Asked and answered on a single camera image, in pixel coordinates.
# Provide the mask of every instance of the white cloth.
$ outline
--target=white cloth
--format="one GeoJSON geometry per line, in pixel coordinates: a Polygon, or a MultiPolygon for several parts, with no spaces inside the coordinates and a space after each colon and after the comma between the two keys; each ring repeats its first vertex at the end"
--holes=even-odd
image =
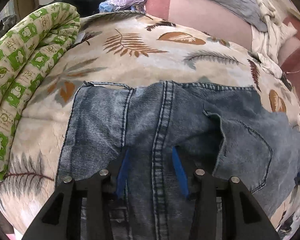
{"type": "Polygon", "coordinates": [[[261,11],[261,19],[266,23],[268,32],[259,32],[253,25],[252,28],[252,53],[261,61],[260,66],[267,73],[281,78],[282,70],[278,66],[278,52],[285,41],[297,33],[292,23],[283,24],[277,10],[268,0],[265,5],[262,0],[257,0],[261,11]]]}

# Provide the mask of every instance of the black metal bracket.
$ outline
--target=black metal bracket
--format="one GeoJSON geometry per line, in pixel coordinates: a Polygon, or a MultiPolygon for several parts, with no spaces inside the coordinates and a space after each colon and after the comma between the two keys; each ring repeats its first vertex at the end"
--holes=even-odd
{"type": "Polygon", "coordinates": [[[87,238],[113,240],[107,201],[120,197],[128,174],[129,150],[88,179],[64,178],[42,207],[23,240],[80,240],[82,198],[87,198],[87,238]]]}
{"type": "Polygon", "coordinates": [[[182,147],[174,147],[172,161],[180,189],[196,199],[189,240],[215,240],[217,197],[222,199],[222,239],[279,240],[267,215],[238,177],[218,179],[195,166],[182,147]]]}

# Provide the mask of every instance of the green patterned blanket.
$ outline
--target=green patterned blanket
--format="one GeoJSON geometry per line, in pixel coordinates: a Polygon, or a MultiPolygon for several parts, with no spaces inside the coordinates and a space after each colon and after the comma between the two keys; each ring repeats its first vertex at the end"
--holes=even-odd
{"type": "Polygon", "coordinates": [[[0,39],[0,181],[21,112],[74,43],[79,17],[74,6],[54,3],[28,15],[0,39]]]}

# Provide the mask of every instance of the denim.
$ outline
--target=denim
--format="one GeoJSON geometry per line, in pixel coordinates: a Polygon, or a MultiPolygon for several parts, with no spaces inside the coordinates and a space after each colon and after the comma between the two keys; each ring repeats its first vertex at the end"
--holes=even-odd
{"type": "Polygon", "coordinates": [[[111,203],[114,239],[186,240],[194,201],[179,189],[175,145],[215,177],[238,176],[268,217],[300,172],[300,132],[285,113],[265,110],[253,87],[88,82],[74,97],[56,186],[64,176],[92,176],[129,146],[123,199],[111,203]]]}

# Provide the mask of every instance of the blue fabric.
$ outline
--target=blue fabric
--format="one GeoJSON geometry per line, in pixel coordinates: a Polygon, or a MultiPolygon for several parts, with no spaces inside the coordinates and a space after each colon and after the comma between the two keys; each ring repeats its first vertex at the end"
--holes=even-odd
{"type": "Polygon", "coordinates": [[[187,198],[189,196],[188,178],[183,169],[182,163],[175,147],[172,148],[172,163],[179,182],[180,190],[182,194],[187,198]]]}
{"type": "Polygon", "coordinates": [[[110,212],[114,239],[186,240],[194,201],[181,193],[175,145],[215,177],[238,176],[269,217],[300,172],[300,132],[285,113],[265,110],[252,87],[92,82],[74,97],[56,185],[92,176],[128,146],[127,187],[110,212]]]}
{"type": "Polygon", "coordinates": [[[129,168],[129,149],[126,151],[126,155],[122,160],[122,164],[119,169],[119,173],[117,177],[117,191],[115,193],[118,198],[122,197],[123,190],[126,184],[126,179],[128,176],[128,168],[129,168]]]}

